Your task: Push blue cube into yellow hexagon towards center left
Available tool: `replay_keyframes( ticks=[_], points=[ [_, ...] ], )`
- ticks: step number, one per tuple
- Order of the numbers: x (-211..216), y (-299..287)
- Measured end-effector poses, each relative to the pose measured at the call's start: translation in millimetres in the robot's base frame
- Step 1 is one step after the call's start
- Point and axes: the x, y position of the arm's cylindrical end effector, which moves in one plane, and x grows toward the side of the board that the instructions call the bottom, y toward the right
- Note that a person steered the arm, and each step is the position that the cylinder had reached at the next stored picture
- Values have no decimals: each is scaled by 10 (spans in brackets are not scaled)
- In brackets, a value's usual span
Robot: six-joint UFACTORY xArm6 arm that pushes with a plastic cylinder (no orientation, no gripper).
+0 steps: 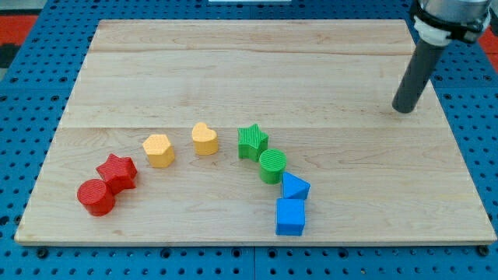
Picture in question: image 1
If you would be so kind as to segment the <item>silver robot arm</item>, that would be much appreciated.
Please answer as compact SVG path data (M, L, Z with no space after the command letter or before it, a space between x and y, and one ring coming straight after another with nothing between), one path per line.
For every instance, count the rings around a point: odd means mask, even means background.
M452 40L473 44L486 29L497 28L493 0L413 0L409 14L419 37L437 47Z

